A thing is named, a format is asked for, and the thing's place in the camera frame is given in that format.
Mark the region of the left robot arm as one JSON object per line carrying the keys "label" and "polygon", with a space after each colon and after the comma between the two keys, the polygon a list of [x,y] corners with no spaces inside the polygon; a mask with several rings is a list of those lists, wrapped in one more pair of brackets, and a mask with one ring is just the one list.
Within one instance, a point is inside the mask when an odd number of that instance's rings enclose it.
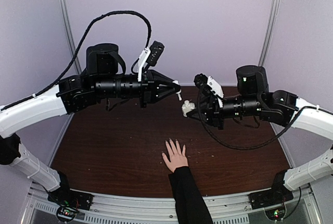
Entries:
{"label": "left robot arm", "polygon": [[58,81],[40,95],[1,108],[1,164],[23,172],[47,192],[54,192],[63,205],[70,205],[75,195],[67,178],[32,155],[17,132],[40,121],[77,113],[102,100],[139,99],[140,106],[156,103],[172,94],[179,95],[176,80],[153,70],[164,46],[153,42],[139,56],[139,69],[126,73],[126,65],[115,44],[102,43],[86,51],[86,68],[76,76]]}

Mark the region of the white nail polish bottle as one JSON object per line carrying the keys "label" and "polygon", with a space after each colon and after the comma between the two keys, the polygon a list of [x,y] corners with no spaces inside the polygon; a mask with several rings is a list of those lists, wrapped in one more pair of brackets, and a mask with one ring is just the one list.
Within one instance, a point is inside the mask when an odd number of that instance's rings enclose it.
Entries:
{"label": "white nail polish bottle", "polygon": [[182,113],[184,117],[187,117],[187,114],[196,108],[195,103],[185,100],[182,104]]}

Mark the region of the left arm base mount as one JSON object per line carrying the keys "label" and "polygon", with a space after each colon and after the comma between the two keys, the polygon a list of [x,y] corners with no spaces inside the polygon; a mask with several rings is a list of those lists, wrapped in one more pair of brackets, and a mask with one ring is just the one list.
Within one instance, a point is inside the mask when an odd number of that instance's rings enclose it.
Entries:
{"label": "left arm base mount", "polygon": [[89,193],[79,192],[75,190],[48,191],[44,189],[48,195],[48,200],[58,205],[56,210],[56,218],[62,223],[69,223],[81,214],[82,210],[90,210],[93,195]]}

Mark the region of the black sleeved forearm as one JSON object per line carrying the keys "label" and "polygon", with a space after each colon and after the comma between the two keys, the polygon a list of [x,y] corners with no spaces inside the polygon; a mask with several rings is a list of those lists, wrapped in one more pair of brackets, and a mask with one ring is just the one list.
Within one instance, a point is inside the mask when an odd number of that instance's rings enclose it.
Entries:
{"label": "black sleeved forearm", "polygon": [[190,168],[176,168],[168,177],[178,223],[213,223]]}

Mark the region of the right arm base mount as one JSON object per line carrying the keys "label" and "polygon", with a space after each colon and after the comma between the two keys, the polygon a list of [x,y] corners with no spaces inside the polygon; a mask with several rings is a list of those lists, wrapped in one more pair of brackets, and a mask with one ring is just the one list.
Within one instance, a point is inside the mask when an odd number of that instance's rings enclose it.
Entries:
{"label": "right arm base mount", "polygon": [[282,221],[286,217],[286,202],[292,199],[293,193],[284,188],[271,188],[249,194],[252,209],[263,208],[268,220],[274,222]]}

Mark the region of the person's hand on table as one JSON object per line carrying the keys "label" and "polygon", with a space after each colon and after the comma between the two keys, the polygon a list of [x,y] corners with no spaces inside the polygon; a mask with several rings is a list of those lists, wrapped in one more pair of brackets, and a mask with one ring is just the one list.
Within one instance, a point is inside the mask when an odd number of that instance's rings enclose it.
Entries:
{"label": "person's hand on table", "polygon": [[177,168],[188,167],[186,157],[186,145],[181,146],[178,140],[165,141],[168,154],[162,152],[162,158],[170,172],[174,173]]}

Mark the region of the white nail polish cap brush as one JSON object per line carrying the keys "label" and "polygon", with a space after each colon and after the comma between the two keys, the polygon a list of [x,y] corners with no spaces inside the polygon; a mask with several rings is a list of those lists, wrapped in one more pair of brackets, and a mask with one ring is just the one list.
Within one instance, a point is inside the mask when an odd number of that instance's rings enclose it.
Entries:
{"label": "white nail polish cap brush", "polygon": [[181,86],[180,86],[180,84],[179,84],[179,82],[177,80],[173,80],[173,83],[176,85],[176,87],[175,87],[175,94],[177,95],[178,100],[182,101],[182,96],[181,96],[182,90],[181,90]]}

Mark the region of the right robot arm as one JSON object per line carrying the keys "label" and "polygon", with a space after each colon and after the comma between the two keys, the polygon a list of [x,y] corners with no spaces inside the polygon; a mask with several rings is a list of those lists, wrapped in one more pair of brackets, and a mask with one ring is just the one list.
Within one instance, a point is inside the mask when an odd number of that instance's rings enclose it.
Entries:
{"label": "right robot arm", "polygon": [[[197,119],[211,138],[233,150],[249,151],[269,145],[289,128],[307,130],[332,139],[332,112],[299,96],[284,91],[269,91],[266,70],[262,66],[246,65],[236,70],[238,95],[225,97],[222,87],[211,76],[198,74],[196,103],[186,100],[182,105],[184,117]],[[210,127],[224,128],[225,119],[258,117],[283,127],[275,137],[254,146],[236,146],[219,139]]]}

